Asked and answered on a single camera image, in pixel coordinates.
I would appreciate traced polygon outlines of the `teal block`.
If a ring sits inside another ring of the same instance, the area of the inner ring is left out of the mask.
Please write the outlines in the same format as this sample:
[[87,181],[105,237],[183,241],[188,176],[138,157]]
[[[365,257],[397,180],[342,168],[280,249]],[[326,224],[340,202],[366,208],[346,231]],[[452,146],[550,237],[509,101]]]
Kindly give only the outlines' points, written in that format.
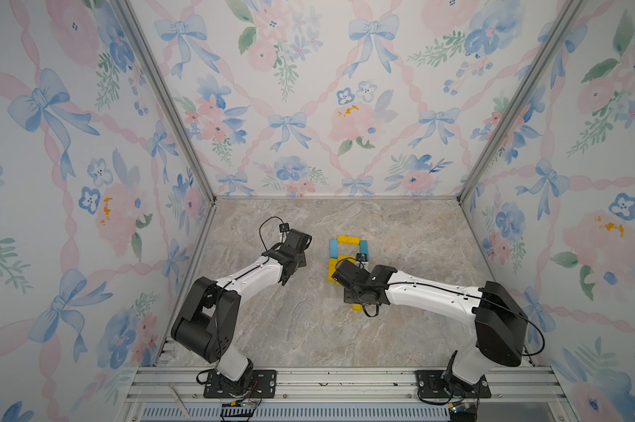
[[370,252],[368,251],[368,242],[366,240],[360,240],[359,253],[367,255],[367,256],[370,255]]

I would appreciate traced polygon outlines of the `light blue block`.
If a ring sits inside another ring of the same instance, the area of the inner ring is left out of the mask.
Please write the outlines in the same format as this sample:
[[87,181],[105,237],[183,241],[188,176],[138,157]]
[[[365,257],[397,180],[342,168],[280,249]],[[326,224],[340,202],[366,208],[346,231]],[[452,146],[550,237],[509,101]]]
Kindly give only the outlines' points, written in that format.
[[339,256],[337,240],[331,239],[329,243],[329,247],[330,247],[330,259],[336,260],[336,258],[338,258]]

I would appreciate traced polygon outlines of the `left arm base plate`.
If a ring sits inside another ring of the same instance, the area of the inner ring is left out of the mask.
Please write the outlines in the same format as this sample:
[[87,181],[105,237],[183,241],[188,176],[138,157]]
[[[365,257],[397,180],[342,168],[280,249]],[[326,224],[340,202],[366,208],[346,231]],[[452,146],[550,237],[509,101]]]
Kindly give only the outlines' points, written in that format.
[[203,386],[203,397],[208,399],[274,398],[277,371],[254,369],[234,382],[215,369],[210,369],[201,372],[197,382]]

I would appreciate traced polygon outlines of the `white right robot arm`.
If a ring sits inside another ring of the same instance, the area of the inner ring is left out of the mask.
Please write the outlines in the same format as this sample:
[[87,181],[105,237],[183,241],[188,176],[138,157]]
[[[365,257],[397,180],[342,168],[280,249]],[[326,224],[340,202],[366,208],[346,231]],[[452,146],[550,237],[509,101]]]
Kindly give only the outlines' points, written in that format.
[[525,339],[533,324],[498,282],[482,287],[458,286],[412,276],[378,265],[372,271],[349,260],[338,263],[332,279],[345,290],[344,302],[363,309],[383,305],[407,306],[440,314],[474,330],[468,345],[454,351],[442,371],[449,388],[477,390],[495,367],[519,367]]

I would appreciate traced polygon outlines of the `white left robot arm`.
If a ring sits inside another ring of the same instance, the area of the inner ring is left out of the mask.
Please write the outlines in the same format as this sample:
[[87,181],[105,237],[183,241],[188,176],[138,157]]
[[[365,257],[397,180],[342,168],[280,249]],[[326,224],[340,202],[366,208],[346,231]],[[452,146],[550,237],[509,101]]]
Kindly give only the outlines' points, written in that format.
[[305,267],[305,251],[311,243],[312,236],[291,229],[282,242],[238,272],[216,280],[196,280],[173,323],[171,338],[215,364],[226,383],[247,388],[254,364],[232,345],[239,308],[264,288],[285,285],[297,269]]

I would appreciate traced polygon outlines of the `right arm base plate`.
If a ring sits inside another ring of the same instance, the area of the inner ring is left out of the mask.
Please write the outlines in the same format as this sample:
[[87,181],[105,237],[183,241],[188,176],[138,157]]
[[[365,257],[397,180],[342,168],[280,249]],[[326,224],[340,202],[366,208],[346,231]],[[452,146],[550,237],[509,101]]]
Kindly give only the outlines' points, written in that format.
[[492,397],[490,385],[485,376],[471,385],[452,377],[449,381],[443,370],[417,370],[414,372],[417,396],[422,401],[434,404],[448,404],[463,399],[488,399]]

